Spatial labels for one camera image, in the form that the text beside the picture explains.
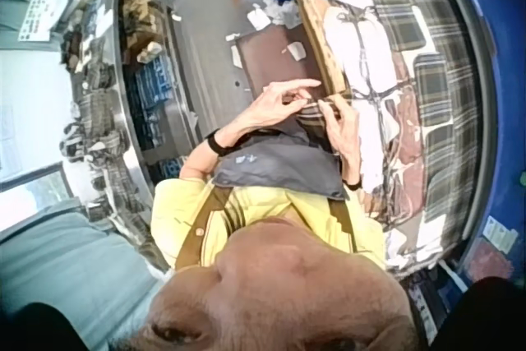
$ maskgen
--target black wristband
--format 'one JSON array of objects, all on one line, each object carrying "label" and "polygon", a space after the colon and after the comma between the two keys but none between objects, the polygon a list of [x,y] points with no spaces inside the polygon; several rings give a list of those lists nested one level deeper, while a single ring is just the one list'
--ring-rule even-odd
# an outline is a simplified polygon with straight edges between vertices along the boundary
[{"label": "black wristband", "polygon": [[348,185],[347,182],[345,182],[345,185],[347,186],[347,188],[350,190],[350,191],[357,191],[358,189],[361,189],[362,188],[362,178],[360,178],[360,181],[358,181],[358,183],[354,184],[354,185]]},{"label": "black wristband", "polygon": [[211,132],[207,137],[206,141],[208,141],[208,145],[210,148],[217,154],[219,157],[225,156],[230,154],[233,151],[232,147],[222,147],[218,144],[218,142],[215,140],[215,133],[217,133],[219,129],[214,130]]}]

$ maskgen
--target gray apron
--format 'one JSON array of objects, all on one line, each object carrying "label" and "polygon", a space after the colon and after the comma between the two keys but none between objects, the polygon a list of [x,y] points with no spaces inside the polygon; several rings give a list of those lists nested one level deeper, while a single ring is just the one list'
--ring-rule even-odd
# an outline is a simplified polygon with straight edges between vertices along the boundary
[{"label": "gray apron", "polygon": [[339,161],[313,146],[294,119],[272,127],[279,134],[251,136],[223,157],[212,180],[219,187],[279,187],[335,200],[347,196]]}]

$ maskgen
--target blue frame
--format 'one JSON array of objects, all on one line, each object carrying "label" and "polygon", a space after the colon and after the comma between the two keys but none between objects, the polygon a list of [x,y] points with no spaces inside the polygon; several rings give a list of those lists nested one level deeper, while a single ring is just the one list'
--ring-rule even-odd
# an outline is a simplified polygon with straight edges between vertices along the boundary
[{"label": "blue frame", "polygon": [[464,275],[473,241],[482,236],[489,215],[519,237],[506,259],[512,262],[511,279],[524,278],[525,191],[519,180],[526,169],[526,2],[524,0],[471,0],[489,30],[491,70],[494,77],[497,137],[493,181],[484,214],[473,229],[471,243],[460,261]]}]

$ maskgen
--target brown suspender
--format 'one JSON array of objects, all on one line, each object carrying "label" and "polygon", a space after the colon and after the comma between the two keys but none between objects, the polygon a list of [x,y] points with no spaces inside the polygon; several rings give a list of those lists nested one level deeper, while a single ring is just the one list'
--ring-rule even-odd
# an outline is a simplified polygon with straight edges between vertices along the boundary
[{"label": "brown suspender", "polygon": [[[201,249],[203,247],[204,234],[208,226],[210,213],[212,211],[224,210],[232,190],[231,187],[214,186],[206,198],[205,204],[199,210],[196,220],[181,246],[181,251],[175,261],[176,271],[184,267],[200,264]],[[354,239],[353,223],[348,215],[345,201],[335,201],[334,199],[328,199],[328,201],[330,215],[335,217],[341,225],[342,230],[351,236],[353,252],[356,252],[358,249],[356,247],[356,240]]]}]

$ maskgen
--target wrist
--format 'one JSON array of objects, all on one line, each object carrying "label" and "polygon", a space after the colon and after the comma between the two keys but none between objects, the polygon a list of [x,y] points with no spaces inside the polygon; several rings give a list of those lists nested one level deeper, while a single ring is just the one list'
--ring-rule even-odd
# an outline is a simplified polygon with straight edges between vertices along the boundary
[{"label": "wrist", "polygon": [[355,157],[342,156],[342,179],[348,185],[356,185],[360,182],[360,160]]},{"label": "wrist", "polygon": [[223,148],[234,147],[239,139],[249,132],[252,132],[247,125],[242,125],[239,121],[233,120],[230,124],[222,127],[215,133],[215,141]]}]

